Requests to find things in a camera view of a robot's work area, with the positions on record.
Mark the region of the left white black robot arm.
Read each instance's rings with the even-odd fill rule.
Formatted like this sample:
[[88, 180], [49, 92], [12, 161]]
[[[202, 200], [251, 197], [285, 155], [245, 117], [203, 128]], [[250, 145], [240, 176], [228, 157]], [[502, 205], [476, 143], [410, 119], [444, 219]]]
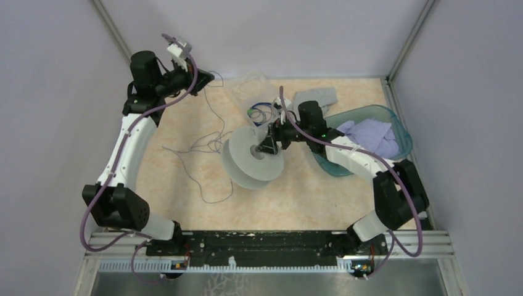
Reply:
[[188, 51], [171, 54], [172, 70], [164, 67], [152, 51], [131, 56], [133, 79], [127, 85], [120, 133], [102, 174], [95, 184], [85, 185], [82, 198], [87, 209], [80, 224], [80, 241], [88, 248], [85, 236], [89, 217], [102, 228], [121, 229], [148, 240], [158, 240], [170, 255], [181, 253], [185, 239], [179, 223], [153, 214], [149, 204], [136, 192], [138, 170], [149, 141], [156, 132], [166, 99], [177, 96], [176, 104], [188, 95], [195, 96], [214, 76], [201, 70]]

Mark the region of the white perforated cable spool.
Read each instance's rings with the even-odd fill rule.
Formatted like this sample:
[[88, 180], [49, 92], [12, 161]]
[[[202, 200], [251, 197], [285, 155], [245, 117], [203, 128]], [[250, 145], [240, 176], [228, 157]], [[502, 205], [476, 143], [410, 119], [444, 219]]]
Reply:
[[257, 190], [277, 179], [284, 169], [282, 152], [276, 155], [255, 148], [265, 133], [254, 126], [236, 128], [221, 150], [221, 161], [229, 178], [240, 187]]

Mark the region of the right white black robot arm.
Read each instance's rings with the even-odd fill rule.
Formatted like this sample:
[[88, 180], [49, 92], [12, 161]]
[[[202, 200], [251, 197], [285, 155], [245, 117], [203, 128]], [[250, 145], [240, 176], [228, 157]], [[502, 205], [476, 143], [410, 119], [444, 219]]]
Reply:
[[411, 220], [422, 239], [419, 214], [427, 209], [429, 201], [413, 162], [386, 160], [356, 145], [327, 125], [316, 101], [299, 105], [299, 121], [286, 108], [282, 111], [284, 118], [269, 124], [257, 152], [275, 155], [293, 142], [304, 142], [313, 153], [372, 185], [374, 209], [347, 229], [351, 252], [365, 253], [374, 237], [396, 231]]

